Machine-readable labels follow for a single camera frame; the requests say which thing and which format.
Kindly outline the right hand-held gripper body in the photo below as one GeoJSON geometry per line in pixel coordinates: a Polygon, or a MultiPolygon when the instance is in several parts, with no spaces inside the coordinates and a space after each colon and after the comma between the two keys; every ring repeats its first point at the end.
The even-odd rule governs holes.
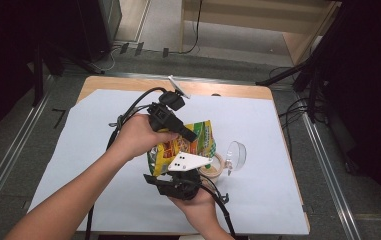
{"type": "Polygon", "coordinates": [[[209,165],[211,158],[179,152],[168,166],[169,180],[157,180],[161,195],[180,200],[193,199],[201,185],[199,168],[209,165]]]}

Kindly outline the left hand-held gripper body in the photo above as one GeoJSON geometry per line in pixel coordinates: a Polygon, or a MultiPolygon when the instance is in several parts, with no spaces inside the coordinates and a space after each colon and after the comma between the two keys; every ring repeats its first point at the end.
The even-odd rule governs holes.
{"type": "Polygon", "coordinates": [[[185,133],[187,128],[183,122],[175,116],[174,111],[185,105],[183,98],[190,98],[180,87],[172,75],[168,77],[173,91],[166,91],[158,98],[158,103],[152,103],[148,108],[149,124],[154,131],[169,129],[175,133],[185,133]]]}

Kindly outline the yellow green spout pouch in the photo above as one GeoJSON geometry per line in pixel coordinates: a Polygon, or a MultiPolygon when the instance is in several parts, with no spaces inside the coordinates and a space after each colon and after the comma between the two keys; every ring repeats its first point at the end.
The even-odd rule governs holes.
{"type": "Polygon", "coordinates": [[[196,134],[196,139],[193,142],[179,136],[174,140],[156,145],[147,153],[149,171],[153,176],[166,173],[168,165],[179,152],[208,158],[215,155],[216,143],[209,120],[187,124],[186,127],[196,134]]]}

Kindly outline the clear glass jar with lid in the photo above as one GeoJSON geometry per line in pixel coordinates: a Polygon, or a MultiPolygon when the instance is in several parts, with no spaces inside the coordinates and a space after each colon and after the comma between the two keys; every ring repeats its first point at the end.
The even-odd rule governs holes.
{"type": "Polygon", "coordinates": [[[246,147],[237,141],[230,143],[225,156],[215,153],[212,162],[199,169],[199,173],[216,183],[220,176],[226,174],[230,176],[233,172],[239,171],[246,162],[246,147]]]}

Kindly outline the person's right hand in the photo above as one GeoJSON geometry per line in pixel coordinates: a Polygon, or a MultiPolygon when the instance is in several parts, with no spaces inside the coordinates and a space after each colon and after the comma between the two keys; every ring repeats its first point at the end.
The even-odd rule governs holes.
{"type": "Polygon", "coordinates": [[[191,200],[180,200],[173,197],[170,197],[170,200],[183,212],[190,225],[199,233],[209,232],[220,227],[214,200],[205,190],[199,190],[191,200]]]}

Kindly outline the person's left hand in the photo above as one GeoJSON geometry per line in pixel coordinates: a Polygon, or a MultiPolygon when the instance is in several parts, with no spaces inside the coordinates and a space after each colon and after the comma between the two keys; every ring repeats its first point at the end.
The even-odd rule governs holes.
{"type": "Polygon", "coordinates": [[[137,114],[131,117],[120,130],[107,154],[116,160],[129,161],[151,150],[160,143],[178,137],[170,131],[155,132],[149,124],[149,116],[137,114]]]}

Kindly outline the white paper sheet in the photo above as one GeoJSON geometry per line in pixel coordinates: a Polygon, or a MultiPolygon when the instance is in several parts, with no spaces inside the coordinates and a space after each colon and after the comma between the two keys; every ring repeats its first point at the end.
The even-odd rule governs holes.
{"type": "MultiPolygon", "coordinates": [[[[96,90],[69,112],[54,154],[32,199],[38,205],[75,178],[105,152],[112,123],[135,100],[156,101],[157,94],[96,90]]],[[[306,235],[310,231],[297,181],[272,101],[192,95],[177,116],[185,123],[209,120],[216,150],[225,155],[233,141],[246,147],[244,166],[220,176],[217,187],[228,194],[226,209],[238,234],[306,235]]],[[[148,184],[146,156],[125,165],[98,198],[92,221],[100,233],[191,234],[183,213],[148,184]]]]}

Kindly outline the black cabinet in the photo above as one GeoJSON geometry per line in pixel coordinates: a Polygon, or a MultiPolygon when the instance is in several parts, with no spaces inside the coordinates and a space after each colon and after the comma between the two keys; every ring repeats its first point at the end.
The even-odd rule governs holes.
{"type": "Polygon", "coordinates": [[[111,51],[122,19],[119,0],[77,0],[85,39],[85,58],[97,61],[111,51]]]}

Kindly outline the black metal stand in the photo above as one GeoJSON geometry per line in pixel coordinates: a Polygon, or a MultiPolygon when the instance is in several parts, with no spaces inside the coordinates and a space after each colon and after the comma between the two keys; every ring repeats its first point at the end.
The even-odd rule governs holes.
{"type": "Polygon", "coordinates": [[[34,100],[32,106],[37,106],[43,99],[43,64],[46,64],[50,73],[61,76],[64,72],[64,66],[60,57],[66,57],[75,65],[85,71],[100,75],[104,70],[96,70],[83,60],[72,54],[70,51],[48,41],[39,41],[34,45],[34,66],[33,66],[33,83],[34,83],[34,100]]]}
{"type": "Polygon", "coordinates": [[[291,67],[289,70],[270,77],[267,80],[256,82],[257,86],[268,87],[283,80],[286,77],[298,73],[298,77],[294,80],[292,87],[296,92],[302,92],[307,87],[310,87],[307,114],[312,123],[317,121],[315,117],[317,91],[319,90],[320,80],[325,73],[325,66],[327,65],[326,55],[332,51],[332,47],[337,41],[337,33],[341,28],[342,21],[345,18],[345,12],[340,10],[340,5],[341,2],[338,1],[336,3],[338,10],[335,19],[329,26],[328,30],[325,32],[317,47],[312,51],[310,56],[305,61],[294,67],[291,67]]]}

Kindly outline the light wooden shelf unit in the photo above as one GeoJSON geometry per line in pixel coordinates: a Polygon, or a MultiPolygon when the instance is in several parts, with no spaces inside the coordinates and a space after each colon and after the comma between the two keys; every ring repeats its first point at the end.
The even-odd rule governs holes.
{"type": "Polygon", "coordinates": [[[184,22],[196,21],[283,33],[294,65],[308,58],[318,36],[334,21],[338,0],[181,0],[181,40],[184,22]]]}

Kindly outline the dark curtain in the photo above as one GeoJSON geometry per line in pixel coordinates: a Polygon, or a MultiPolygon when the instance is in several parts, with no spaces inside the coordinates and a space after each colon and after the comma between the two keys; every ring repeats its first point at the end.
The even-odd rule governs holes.
{"type": "Polygon", "coordinates": [[[325,94],[354,140],[346,155],[381,185],[381,0],[343,0],[325,94]]]}
{"type": "Polygon", "coordinates": [[[34,91],[34,45],[67,0],[0,0],[0,121],[34,91]]]}

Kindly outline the metal floor rail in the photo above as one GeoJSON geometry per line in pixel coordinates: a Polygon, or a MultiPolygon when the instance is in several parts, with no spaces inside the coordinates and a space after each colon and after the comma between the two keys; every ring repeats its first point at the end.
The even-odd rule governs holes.
{"type": "Polygon", "coordinates": [[[337,215],[345,232],[346,239],[362,240],[354,215],[331,165],[316,124],[311,122],[307,113],[303,114],[303,121],[319,161],[337,215]]]}
{"type": "Polygon", "coordinates": [[[13,166],[15,165],[23,147],[28,141],[28,138],[38,122],[42,112],[44,111],[48,98],[52,92],[54,82],[55,77],[52,75],[49,75],[43,81],[44,87],[42,99],[31,108],[26,119],[24,120],[24,123],[21,125],[18,133],[2,158],[0,163],[0,191],[4,186],[13,166]]]}

